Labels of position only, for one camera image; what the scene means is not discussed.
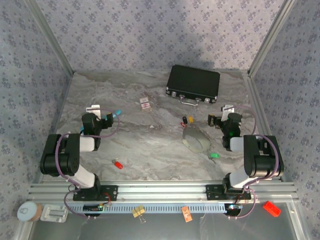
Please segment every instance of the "gray marble tabletop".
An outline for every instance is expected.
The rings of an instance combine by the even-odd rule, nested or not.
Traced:
[[[250,105],[241,72],[222,72],[218,100],[201,102],[198,107],[181,104],[165,93],[168,71],[76,72],[58,124],[58,133],[79,133],[86,107],[99,104],[102,109],[121,110],[118,132],[102,139],[98,151],[80,153],[80,164],[103,181],[123,180],[221,180],[226,173],[243,165],[243,153],[226,151],[222,132],[207,124],[208,114],[220,116],[221,106]],[[142,111],[139,99],[148,97],[152,110]],[[248,110],[243,116],[242,134],[250,134],[254,119]],[[194,123],[211,137],[215,162],[205,153],[193,153],[182,143],[183,116],[192,115]],[[117,127],[104,129],[107,135]],[[123,169],[112,160],[118,158]],[[44,181],[59,180],[44,176]]]

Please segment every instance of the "green cap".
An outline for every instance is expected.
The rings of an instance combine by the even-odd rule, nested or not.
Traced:
[[[218,159],[218,158],[220,158],[220,154],[219,153],[210,153],[210,157],[213,159]]]

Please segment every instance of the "mounting bracket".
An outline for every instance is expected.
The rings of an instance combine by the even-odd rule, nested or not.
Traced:
[[[224,192],[222,184],[210,184],[205,186],[206,199],[213,200],[251,200],[251,194],[242,190],[228,190]]]
[[[80,191],[75,192],[73,195],[73,201],[99,201],[105,202],[109,200],[108,195],[110,196],[110,200],[112,202],[117,200],[118,196],[118,186],[117,185],[101,185],[100,194],[93,199],[91,195],[90,188],[82,188]]]

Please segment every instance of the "briefcase handle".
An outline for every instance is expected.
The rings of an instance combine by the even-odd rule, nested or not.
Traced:
[[[193,103],[184,101],[184,98],[185,98],[184,95],[180,95],[179,97],[180,97],[180,103],[186,104],[186,105],[190,105],[190,106],[198,106],[198,105],[199,105],[199,102],[201,101],[200,98],[196,98],[196,99],[195,99],[195,100],[196,100],[196,104],[193,104]]]

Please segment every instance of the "wall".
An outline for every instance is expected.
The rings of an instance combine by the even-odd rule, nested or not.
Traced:
[[[248,69],[284,0],[37,0],[75,71]]]
[[[23,0],[0,1],[0,48],[0,239],[10,240],[69,78]]]
[[[286,176],[320,239],[320,2],[297,0],[254,76]]]

